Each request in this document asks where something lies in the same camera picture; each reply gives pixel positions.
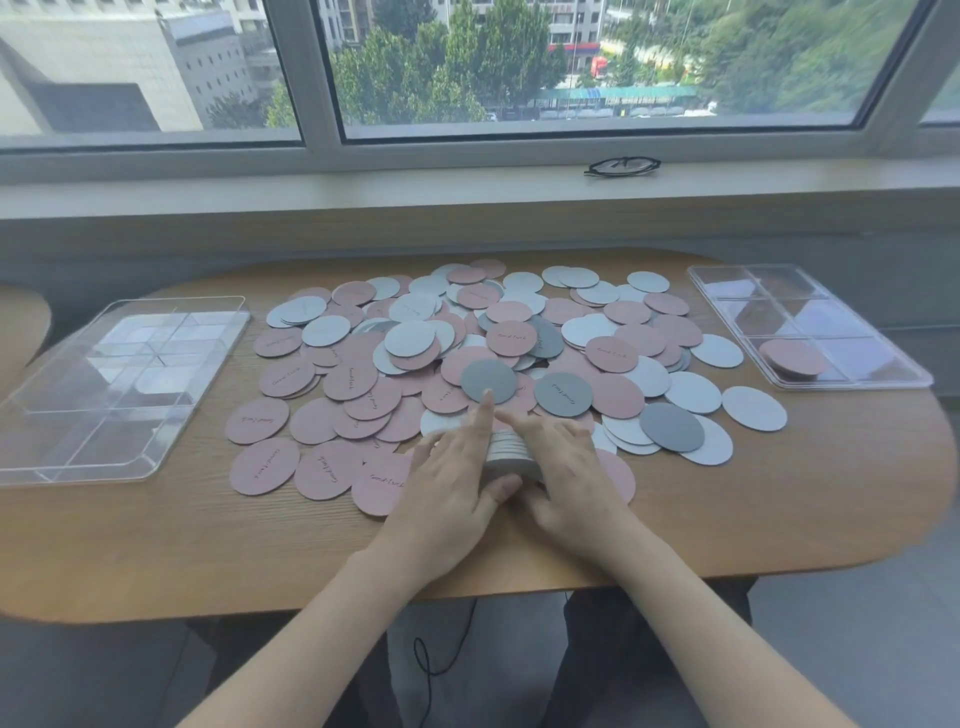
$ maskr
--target round card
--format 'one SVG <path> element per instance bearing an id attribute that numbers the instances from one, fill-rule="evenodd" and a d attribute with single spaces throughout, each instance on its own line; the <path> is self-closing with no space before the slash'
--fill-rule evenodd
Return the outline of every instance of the round card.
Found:
<path id="1" fill-rule="evenodd" d="M 610 435 L 613 435 L 623 442 L 644 447 L 654 444 L 654 441 L 647 436 L 647 433 L 644 432 L 640 426 L 639 417 L 630 417 L 621 420 L 604 415 L 601 419 L 603 421 L 603 427 Z"/>
<path id="2" fill-rule="evenodd" d="M 395 452 L 371 458 L 360 469 L 350 491 L 357 508 L 368 516 L 389 516 L 403 495 L 410 464 L 408 455 Z"/>
<path id="3" fill-rule="evenodd" d="M 378 378 L 371 362 L 347 361 L 330 370 L 324 380 L 324 393 L 336 401 L 355 400 L 370 392 Z"/>
<path id="4" fill-rule="evenodd" d="M 706 437 L 703 426 L 693 415 L 667 402 L 652 402 L 644 407 L 640 427 L 659 446 L 674 452 L 695 450 Z"/>
<path id="5" fill-rule="evenodd" d="M 424 353 L 436 338 L 433 325 L 426 321 L 407 321 L 387 331 L 383 345 L 394 356 L 416 356 Z"/>
<path id="6" fill-rule="evenodd" d="M 365 280 L 352 280 L 337 286 L 333 292 L 333 302 L 340 305 L 363 305 L 376 296 L 376 286 Z"/>
<path id="7" fill-rule="evenodd" d="M 461 386 L 474 401 L 483 399 L 484 392 L 491 389 L 493 403 L 502 404 L 516 392 L 516 372 L 495 359 L 474 361 L 464 369 Z"/>
<path id="8" fill-rule="evenodd" d="M 590 288 L 578 288 L 577 294 L 584 301 L 597 305 L 613 303 L 620 298 L 620 292 L 616 290 L 616 286 L 605 280 L 601 280 Z"/>
<path id="9" fill-rule="evenodd" d="M 341 305 L 339 303 L 331 303 L 326 307 L 324 311 L 324 316 L 343 316 L 350 322 L 350 327 L 353 328 L 358 326 L 361 321 L 363 321 L 363 309 L 358 308 L 355 305 Z"/>
<path id="10" fill-rule="evenodd" d="M 646 324 L 650 309 L 637 301 L 614 301 L 603 307 L 603 312 L 615 324 Z"/>
<path id="11" fill-rule="evenodd" d="M 543 287 L 543 279 L 536 273 L 517 271 L 503 279 L 503 287 L 508 291 L 530 291 L 537 293 Z"/>
<path id="12" fill-rule="evenodd" d="M 244 496 L 262 496 L 283 485 L 297 469 L 300 450 L 288 437 L 273 437 L 244 448 L 230 466 L 230 486 Z"/>
<path id="13" fill-rule="evenodd" d="M 600 282 L 600 277 L 589 268 L 564 268 L 557 278 L 567 288 L 590 288 Z"/>
<path id="14" fill-rule="evenodd" d="M 400 404 L 401 392 L 402 388 L 396 380 L 381 376 L 370 392 L 344 402 L 344 411 L 354 420 L 376 420 L 396 409 Z"/>
<path id="15" fill-rule="evenodd" d="M 376 433 L 376 439 L 385 443 L 402 443 L 420 434 L 423 402 L 417 397 L 404 397 L 394 410 L 387 425 Z"/>
<path id="16" fill-rule="evenodd" d="M 705 333 L 703 342 L 690 349 L 690 353 L 711 367 L 731 369 L 743 363 L 740 347 L 730 339 L 712 333 Z"/>
<path id="17" fill-rule="evenodd" d="M 694 415 L 704 429 L 704 443 L 690 452 L 681 452 L 691 463 L 697 465 L 722 465 L 733 457 L 733 440 L 727 430 L 713 420 Z"/>
<path id="18" fill-rule="evenodd" d="M 551 265 L 549 268 L 544 269 L 541 275 L 543 279 L 554 288 L 567 288 L 568 286 L 565 286 L 560 280 L 560 272 L 564 270 L 566 270 L 565 265 Z"/>
<path id="19" fill-rule="evenodd" d="M 613 482 L 613 486 L 616 488 L 616 492 L 620 494 L 623 502 L 629 503 L 633 500 L 636 495 L 636 478 L 634 478 L 634 472 L 630 470 L 626 461 L 602 450 L 597 452 L 597 457 L 600 458 L 600 466 Z"/>
<path id="20" fill-rule="evenodd" d="M 643 393 L 623 375 L 597 375 L 590 380 L 593 409 L 601 415 L 626 420 L 643 410 Z"/>
<path id="21" fill-rule="evenodd" d="M 446 273 L 435 276 L 420 276 L 418 279 L 410 281 L 410 293 L 419 293 L 434 297 L 442 296 L 446 293 L 446 286 Z"/>
<path id="22" fill-rule="evenodd" d="M 700 327 L 689 319 L 680 316 L 658 316 L 653 320 L 651 326 L 662 333 L 667 341 L 672 341 L 682 347 L 699 346 L 704 341 L 704 334 L 700 331 Z"/>
<path id="23" fill-rule="evenodd" d="M 636 290 L 646 293 L 663 293 L 670 287 L 670 281 L 659 273 L 650 271 L 637 271 L 627 276 L 627 282 Z"/>
<path id="24" fill-rule="evenodd" d="M 495 324 L 501 324 L 504 321 L 526 321 L 534 312 L 530 306 L 519 301 L 500 301 L 491 305 L 487 311 L 487 318 Z"/>
<path id="25" fill-rule="evenodd" d="M 670 375 L 670 389 L 666 398 L 688 412 L 707 415 L 720 408 L 720 390 L 705 376 L 692 372 L 674 372 Z"/>
<path id="26" fill-rule="evenodd" d="M 271 328 L 256 337 L 253 352 L 268 359 L 286 356 L 300 348 L 303 338 L 299 328 Z"/>
<path id="27" fill-rule="evenodd" d="M 657 360 L 641 356 L 636 366 L 623 376 L 640 388 L 646 398 L 659 397 L 670 389 L 670 374 Z"/>
<path id="28" fill-rule="evenodd" d="M 651 358 L 664 367 L 672 367 L 681 360 L 683 355 L 684 350 L 680 348 L 679 344 L 668 341 L 663 351 Z"/>
<path id="29" fill-rule="evenodd" d="M 432 432 L 446 432 L 456 429 L 463 424 L 466 412 L 456 415 L 440 415 L 430 410 L 424 410 L 420 415 L 420 434 L 429 435 Z"/>
<path id="30" fill-rule="evenodd" d="M 483 268 L 487 273 L 487 278 L 498 279 L 507 272 L 507 265 L 496 258 L 485 257 L 480 260 L 474 260 L 470 263 L 474 268 Z"/>
<path id="31" fill-rule="evenodd" d="M 543 307 L 543 318 L 551 324 L 561 326 L 570 319 L 586 316 L 587 311 L 571 299 L 547 299 Z"/>
<path id="32" fill-rule="evenodd" d="M 467 405 L 470 404 L 464 390 L 450 384 L 440 375 L 434 375 L 426 383 L 420 398 L 424 407 L 438 415 L 452 415 L 467 409 Z"/>
<path id="33" fill-rule="evenodd" d="M 392 298 L 400 292 L 400 281 L 395 278 L 376 278 L 370 279 L 367 281 L 375 293 L 373 294 L 374 301 L 384 301 L 386 299 Z M 378 315 L 383 316 L 386 314 L 386 308 L 384 308 L 384 313 Z"/>
<path id="34" fill-rule="evenodd" d="M 287 298 L 287 301 L 292 301 L 293 299 L 298 299 L 301 296 L 318 296 L 319 298 L 324 299 L 327 303 L 330 303 L 330 291 L 322 286 L 315 286 L 313 288 L 301 288 L 296 293 L 291 293 Z"/>
<path id="35" fill-rule="evenodd" d="M 548 374 L 534 386 L 537 404 L 557 417 L 579 417 L 593 404 L 593 390 L 581 377 L 568 372 Z"/>
<path id="36" fill-rule="evenodd" d="M 316 369 L 302 356 L 280 359 L 260 375 L 260 391 L 267 397 L 289 397 L 313 381 Z"/>
<path id="37" fill-rule="evenodd" d="M 690 312 L 689 303 L 669 293 L 648 293 L 643 302 L 648 308 L 672 316 L 685 316 Z"/>
<path id="38" fill-rule="evenodd" d="M 309 401 L 290 418 L 290 434 L 304 445 L 319 445 L 337 436 L 333 417 L 341 409 L 337 401 L 319 397 Z"/>
<path id="39" fill-rule="evenodd" d="M 761 432 L 775 432 L 786 427 L 783 405 L 753 387 L 731 387 L 723 393 L 723 408 L 737 422 Z"/>
<path id="40" fill-rule="evenodd" d="M 303 454 L 294 485 L 304 497 L 328 500 L 346 493 L 363 467 L 359 448 L 345 448 L 344 441 L 317 445 Z"/>
<path id="41" fill-rule="evenodd" d="M 799 339 L 772 339 L 761 344 L 759 351 L 763 358 L 789 374 L 817 376 L 830 366 L 820 352 Z"/>
<path id="42" fill-rule="evenodd" d="M 459 387 L 464 369 L 482 359 L 495 360 L 496 354 L 487 347 L 463 347 L 444 359 L 440 374 L 448 383 Z"/>
<path id="43" fill-rule="evenodd" d="M 252 445 L 280 432 L 289 417 L 290 405 L 285 401 L 261 397 L 233 410 L 224 434 L 237 445 Z"/>
<path id="44" fill-rule="evenodd" d="M 340 409 L 333 416 L 333 431 L 348 440 L 362 440 L 371 437 L 387 426 L 391 413 L 378 417 L 375 420 L 354 420 L 345 409 Z"/>
<path id="45" fill-rule="evenodd" d="M 597 336 L 590 339 L 584 355 L 597 369 L 616 374 L 631 371 L 639 360 L 634 345 L 616 336 Z"/>
<path id="46" fill-rule="evenodd" d="M 656 356 L 666 348 L 666 337 L 646 324 L 627 324 L 617 329 L 613 336 L 633 344 L 640 356 Z"/>
<path id="47" fill-rule="evenodd" d="M 503 296 L 499 290 L 483 283 L 465 285 L 457 291 L 457 303 L 467 308 L 487 308 Z"/>
<path id="48" fill-rule="evenodd" d="M 487 332 L 487 346 L 502 356 L 521 356 L 537 345 L 537 330 L 522 321 L 494 324 Z"/>
<path id="49" fill-rule="evenodd" d="M 503 294 L 503 298 L 500 299 L 500 301 L 526 303 L 530 306 L 530 312 L 536 315 L 543 312 L 547 299 L 546 296 L 541 296 L 539 293 L 531 293 L 530 291 L 507 291 Z"/>
<path id="50" fill-rule="evenodd" d="M 426 321 L 436 313 L 437 297 L 423 293 L 408 293 L 390 304 L 390 318 L 394 321 Z"/>
<path id="51" fill-rule="evenodd" d="M 328 347 L 350 333 L 350 321 L 343 316 L 321 316 L 303 328 L 303 343 L 308 347 Z"/>
<path id="52" fill-rule="evenodd" d="M 451 283 L 460 283 L 469 285 L 470 283 L 479 283 L 487 277 L 487 271 L 483 268 L 468 266 L 467 268 L 454 268 L 446 274 L 446 279 Z"/>

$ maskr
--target table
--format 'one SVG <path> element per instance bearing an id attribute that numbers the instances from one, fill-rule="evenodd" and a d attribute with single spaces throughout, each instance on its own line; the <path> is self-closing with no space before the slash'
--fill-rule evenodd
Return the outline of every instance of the table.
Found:
<path id="1" fill-rule="evenodd" d="M 424 275 L 477 255 L 289 261 L 193 280 L 157 296 L 244 295 L 254 321 L 154 477 L 0 489 L 0 612 L 96 622 L 303 606 L 379 527 L 349 496 L 303 498 L 286 485 L 259 498 L 227 481 L 238 447 L 223 436 L 239 403 L 258 395 L 266 362 L 252 352 L 265 314 L 294 291 L 351 279 Z M 728 334 L 686 274 L 694 255 L 640 249 L 500 255 L 508 271 L 586 265 L 614 283 L 634 270 L 668 276 L 705 332 Z M 545 291 L 548 295 L 565 292 Z M 713 415 L 732 436 L 730 463 L 704 468 L 660 453 L 625 455 L 633 510 L 703 576 L 848 567 L 917 543 L 956 482 L 948 421 L 926 390 L 788 393 L 756 365 L 691 371 L 721 388 L 755 386 L 790 414 L 782 432 Z M 294 407 L 309 398 L 294 400 Z M 495 595 L 602 585 L 608 578 L 548 544 L 508 506 L 469 558 L 424 597 Z"/>
<path id="2" fill-rule="evenodd" d="M 25 288 L 0 283 L 0 392 L 19 379 L 50 331 L 50 306 Z"/>

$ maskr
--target tile floor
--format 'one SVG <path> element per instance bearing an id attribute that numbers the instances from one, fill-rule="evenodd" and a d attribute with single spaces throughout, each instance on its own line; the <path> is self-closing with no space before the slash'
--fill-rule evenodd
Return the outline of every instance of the tile floor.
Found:
<path id="1" fill-rule="evenodd" d="M 954 416 L 954 427 L 960 417 Z M 853 570 L 760 579 L 756 628 L 865 728 L 955 728 L 960 716 L 960 502 L 922 545 Z M 431 726 L 534 726 L 565 647 L 563 594 L 482 600 Z M 396 694 L 417 725 L 422 636 L 445 665 L 466 600 L 414 605 L 389 633 Z M 91 627 L 0 619 L 0 725 L 168 728 L 203 696 L 213 655 L 182 622 Z M 598 719 L 590 728 L 601 728 Z M 628 716 L 603 720 L 627 728 Z"/>

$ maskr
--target leg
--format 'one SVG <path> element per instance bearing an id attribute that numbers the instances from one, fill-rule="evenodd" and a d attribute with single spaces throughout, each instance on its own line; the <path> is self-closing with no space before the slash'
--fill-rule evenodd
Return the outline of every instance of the leg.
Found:
<path id="1" fill-rule="evenodd" d="M 749 624 L 752 618 L 747 593 L 755 581 L 746 577 L 707 583 Z M 657 636 L 623 590 L 614 587 L 576 592 L 564 607 L 564 617 L 566 653 L 540 728 L 585 725 L 601 699 L 608 699 L 610 688 L 628 675 L 631 697 L 656 705 L 659 712 L 678 700 L 692 703 Z M 638 691 L 637 680 L 651 690 Z"/>
<path id="2" fill-rule="evenodd" d="M 269 642 L 293 612 L 266 615 L 231 615 L 196 630 L 217 654 L 206 684 L 206 694 L 216 690 Z M 386 635 L 380 638 L 347 685 L 325 724 L 326 728 L 401 728 L 400 710 L 390 684 Z"/>

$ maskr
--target clear plastic tray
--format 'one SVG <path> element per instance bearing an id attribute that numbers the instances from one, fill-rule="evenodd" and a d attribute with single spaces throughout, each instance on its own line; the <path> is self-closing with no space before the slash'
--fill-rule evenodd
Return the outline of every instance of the clear plastic tray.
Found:
<path id="1" fill-rule="evenodd" d="M 928 387 L 933 377 L 795 265 L 695 265 L 690 277 L 760 370 L 784 389 Z M 811 380 L 785 378 L 760 346 L 801 339 L 830 363 Z"/>
<path id="2" fill-rule="evenodd" d="M 0 486 L 153 474 L 249 319 L 242 296 L 109 305 L 0 404 Z"/>

